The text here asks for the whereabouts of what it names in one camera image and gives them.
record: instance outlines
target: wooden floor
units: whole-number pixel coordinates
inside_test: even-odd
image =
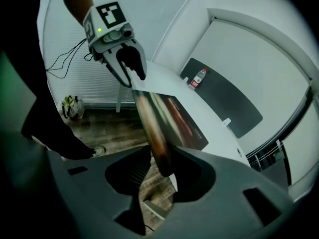
[[[121,110],[120,113],[116,113],[115,110],[87,110],[84,117],[78,121],[65,118],[63,120],[71,127],[75,136],[87,146],[104,146],[106,155],[147,144],[137,110]],[[164,210],[170,211],[173,208],[174,192],[170,179],[161,176],[152,157],[151,168],[139,193],[145,225],[156,230],[163,221],[144,206],[143,200],[148,199]],[[146,233],[149,235],[152,231],[146,227]]]

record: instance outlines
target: sneaker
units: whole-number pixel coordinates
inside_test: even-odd
[[[103,156],[106,152],[106,148],[103,146],[97,146],[94,148],[94,152],[92,154],[92,157],[100,157]]]

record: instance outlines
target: person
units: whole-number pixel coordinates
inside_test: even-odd
[[[92,0],[64,0],[64,3],[81,25],[87,11],[93,5]],[[39,47],[39,7],[40,0],[10,0],[10,5],[2,4],[5,10],[2,14],[4,20],[1,26],[1,47],[17,73],[36,96],[21,133],[29,138],[37,138],[49,149],[68,159],[100,156],[105,153],[105,149],[87,147],[63,122],[56,108],[47,84]]]

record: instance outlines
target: black pants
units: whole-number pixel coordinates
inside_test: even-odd
[[[47,85],[45,66],[39,47],[36,26],[39,0],[27,0],[26,2],[29,13],[19,17],[14,13],[5,13],[4,18],[7,18],[10,25],[8,28],[1,28],[1,32],[10,33],[9,26],[26,22],[23,27],[23,41],[18,34],[4,34],[0,39],[1,46],[11,64],[37,97],[23,125],[22,134],[27,137],[35,136],[63,157],[90,158],[93,149],[75,137],[56,109]]]

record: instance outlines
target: bottle label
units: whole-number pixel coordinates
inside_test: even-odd
[[[195,76],[195,78],[190,82],[190,84],[196,88],[200,82],[201,79],[198,76]]]

